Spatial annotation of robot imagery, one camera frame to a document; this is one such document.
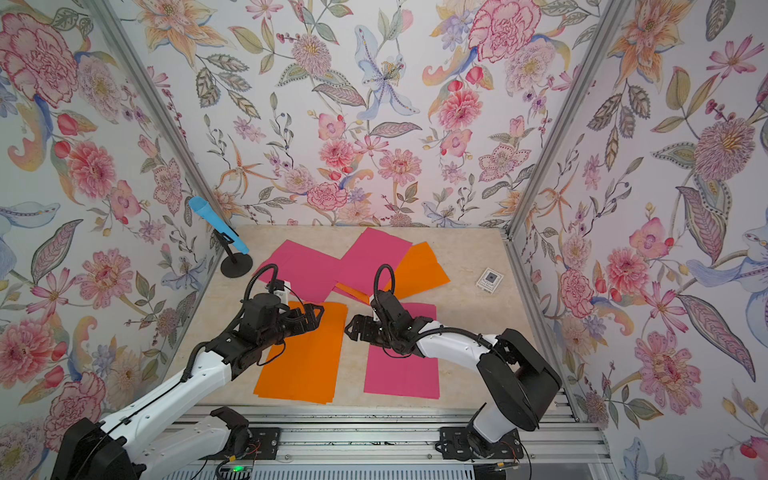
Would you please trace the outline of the orange paper sheet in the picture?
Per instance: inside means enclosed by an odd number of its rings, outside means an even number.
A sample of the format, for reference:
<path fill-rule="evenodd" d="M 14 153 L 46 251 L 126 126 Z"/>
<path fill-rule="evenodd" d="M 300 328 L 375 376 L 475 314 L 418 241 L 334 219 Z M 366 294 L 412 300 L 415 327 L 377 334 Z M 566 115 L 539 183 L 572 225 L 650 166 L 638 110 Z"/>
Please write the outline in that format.
<path fill-rule="evenodd" d="M 261 398 L 331 403 L 335 396 L 348 307 L 327 302 L 319 327 L 286 339 L 287 351 L 273 346 L 254 388 Z"/>
<path fill-rule="evenodd" d="M 395 270 L 395 296 L 405 299 L 450 282 L 427 242 L 412 246 Z"/>

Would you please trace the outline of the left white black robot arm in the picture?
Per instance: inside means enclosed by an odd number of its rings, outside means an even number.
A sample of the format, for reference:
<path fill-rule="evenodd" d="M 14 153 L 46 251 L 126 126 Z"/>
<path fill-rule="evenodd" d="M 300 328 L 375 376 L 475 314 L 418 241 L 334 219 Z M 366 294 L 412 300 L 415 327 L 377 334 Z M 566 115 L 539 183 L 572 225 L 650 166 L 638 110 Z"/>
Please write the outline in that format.
<path fill-rule="evenodd" d="M 245 299 L 216 337 L 195 346 L 184 370 L 100 421 L 82 418 L 64 434 L 55 479 L 161 479 L 209 456 L 240 456 L 252 442 L 249 421 L 218 407 L 196 424 L 165 436 L 201 399 L 258 364 L 274 345 L 316 330 L 321 305 L 290 308 L 280 296 Z"/>

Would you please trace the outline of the pink paper far left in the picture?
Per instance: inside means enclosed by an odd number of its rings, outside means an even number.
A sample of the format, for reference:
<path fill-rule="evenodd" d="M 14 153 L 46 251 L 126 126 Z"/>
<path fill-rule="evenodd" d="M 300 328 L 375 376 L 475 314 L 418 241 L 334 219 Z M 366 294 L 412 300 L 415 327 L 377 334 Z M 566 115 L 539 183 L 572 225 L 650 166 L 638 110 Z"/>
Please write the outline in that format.
<path fill-rule="evenodd" d="M 326 301 L 335 287 L 341 261 L 287 240 L 260 267 L 267 264 L 278 266 L 278 278 L 289 282 L 304 302 L 319 304 Z"/>

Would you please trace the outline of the blue microphone on stand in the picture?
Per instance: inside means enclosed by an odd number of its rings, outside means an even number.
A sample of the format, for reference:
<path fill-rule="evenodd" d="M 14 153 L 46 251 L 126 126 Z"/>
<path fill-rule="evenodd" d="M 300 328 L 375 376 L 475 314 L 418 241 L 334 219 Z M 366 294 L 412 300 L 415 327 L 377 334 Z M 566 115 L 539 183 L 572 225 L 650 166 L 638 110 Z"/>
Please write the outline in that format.
<path fill-rule="evenodd" d="M 226 253 L 220 264 L 221 273 L 227 278 L 239 278 L 246 275 L 253 267 L 253 260 L 249 255 L 248 246 L 236 231 L 219 217 L 203 198 L 192 197 L 189 200 L 189 206 L 195 214 L 213 228 L 214 237 Z"/>

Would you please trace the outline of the white QR code card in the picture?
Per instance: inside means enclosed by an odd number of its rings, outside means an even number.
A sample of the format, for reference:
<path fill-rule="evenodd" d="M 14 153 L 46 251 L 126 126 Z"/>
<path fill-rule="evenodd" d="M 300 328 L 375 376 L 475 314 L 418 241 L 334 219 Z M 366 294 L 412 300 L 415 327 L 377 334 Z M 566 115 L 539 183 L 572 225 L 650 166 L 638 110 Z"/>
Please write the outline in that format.
<path fill-rule="evenodd" d="M 496 292 L 503 279 L 503 274 L 491 268 L 486 268 L 483 274 L 477 280 L 476 286 L 489 294 L 493 294 Z"/>

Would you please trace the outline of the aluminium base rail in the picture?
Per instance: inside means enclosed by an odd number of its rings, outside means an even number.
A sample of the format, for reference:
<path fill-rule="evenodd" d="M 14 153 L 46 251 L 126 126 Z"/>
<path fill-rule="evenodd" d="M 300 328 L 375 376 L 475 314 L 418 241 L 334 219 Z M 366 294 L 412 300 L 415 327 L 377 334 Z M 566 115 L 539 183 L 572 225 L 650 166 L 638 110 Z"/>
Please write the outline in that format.
<path fill-rule="evenodd" d="M 473 412 L 466 408 L 340 406 L 238 407 L 251 425 L 276 427 L 281 435 L 273 465 L 425 464 L 437 466 L 435 449 L 442 427 L 464 427 Z M 598 427 L 579 418 L 563 394 L 534 432 L 521 432 L 526 457 L 514 477 L 545 478 L 562 466 L 588 470 L 592 479 L 615 479 L 609 448 Z M 525 468 L 534 468 L 531 474 Z"/>

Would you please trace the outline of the left aluminium corner post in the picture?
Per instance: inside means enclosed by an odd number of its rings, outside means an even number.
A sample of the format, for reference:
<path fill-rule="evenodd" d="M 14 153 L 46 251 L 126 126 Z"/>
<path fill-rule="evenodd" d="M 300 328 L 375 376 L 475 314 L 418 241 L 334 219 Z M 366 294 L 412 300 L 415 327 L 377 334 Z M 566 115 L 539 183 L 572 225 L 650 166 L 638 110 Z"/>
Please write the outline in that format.
<path fill-rule="evenodd" d="M 119 65 L 147 103 L 153 122 L 173 149 L 182 165 L 182 170 L 191 178 L 192 185 L 209 202 L 214 212 L 230 226 L 184 136 L 167 110 L 163 95 L 156 89 L 114 9 L 108 1 L 85 0 L 83 4 L 95 25 L 101 29 L 107 44 L 114 51 Z"/>

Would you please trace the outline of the aluminium corner post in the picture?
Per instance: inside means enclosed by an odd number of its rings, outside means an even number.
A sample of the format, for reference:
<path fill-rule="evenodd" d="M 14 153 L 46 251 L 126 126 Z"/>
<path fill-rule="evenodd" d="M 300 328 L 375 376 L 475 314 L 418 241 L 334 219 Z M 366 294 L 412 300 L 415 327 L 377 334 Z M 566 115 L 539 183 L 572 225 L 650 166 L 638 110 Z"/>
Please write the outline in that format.
<path fill-rule="evenodd" d="M 230 226 L 184 136 L 167 110 L 163 95 L 156 89 L 114 9 L 108 1 L 85 0 L 83 4 L 95 25 L 101 29 L 107 44 L 114 51 L 119 65 L 147 103 L 153 122 L 173 149 L 182 165 L 182 170 L 191 178 L 192 185 L 209 202 L 214 212 Z"/>
<path fill-rule="evenodd" d="M 561 111 L 554 119 L 551 133 L 544 143 L 539 159 L 533 165 L 531 176 L 525 183 L 523 196 L 515 215 L 505 232 L 505 239 L 511 242 L 515 235 L 524 228 L 524 222 L 529 209 L 532 207 L 536 192 L 546 176 L 561 143 L 566 137 L 581 104 L 587 96 L 596 71 L 607 52 L 608 44 L 617 33 L 623 16 L 630 6 L 630 1 L 610 1 L 605 13 L 597 23 L 594 39 L 591 41 L 586 55 L 581 62 L 581 71 L 574 80 L 568 95 L 565 97 Z"/>

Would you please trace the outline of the right aluminium corner post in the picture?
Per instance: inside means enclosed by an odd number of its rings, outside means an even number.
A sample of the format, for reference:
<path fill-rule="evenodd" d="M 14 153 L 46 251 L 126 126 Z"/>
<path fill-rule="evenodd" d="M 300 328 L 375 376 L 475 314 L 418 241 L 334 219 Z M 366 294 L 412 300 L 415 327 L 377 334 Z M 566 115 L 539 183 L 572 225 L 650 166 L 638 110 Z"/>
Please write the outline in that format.
<path fill-rule="evenodd" d="M 546 176 L 561 143 L 566 137 L 581 104 L 587 96 L 596 71 L 607 52 L 608 44 L 617 33 L 623 16 L 630 6 L 630 1 L 610 1 L 605 13 L 597 23 L 594 39 L 591 41 L 586 55 L 581 62 L 581 71 L 574 80 L 568 95 L 565 97 L 561 111 L 554 119 L 551 133 L 544 143 L 539 159 L 533 165 L 531 176 L 525 183 L 523 196 L 515 215 L 505 232 L 505 239 L 511 242 L 515 235 L 524 228 L 524 222 L 529 209 L 532 207 L 536 192 Z"/>

